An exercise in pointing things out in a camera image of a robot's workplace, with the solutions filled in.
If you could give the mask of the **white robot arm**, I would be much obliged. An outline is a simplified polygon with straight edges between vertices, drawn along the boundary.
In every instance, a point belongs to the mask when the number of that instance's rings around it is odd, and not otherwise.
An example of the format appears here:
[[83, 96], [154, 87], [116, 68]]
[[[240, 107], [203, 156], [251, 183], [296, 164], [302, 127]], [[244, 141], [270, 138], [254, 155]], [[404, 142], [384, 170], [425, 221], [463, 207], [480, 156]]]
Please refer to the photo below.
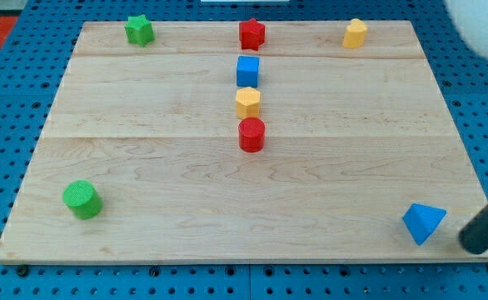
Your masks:
[[467, 46], [488, 60], [488, 0], [444, 0], [444, 4]]

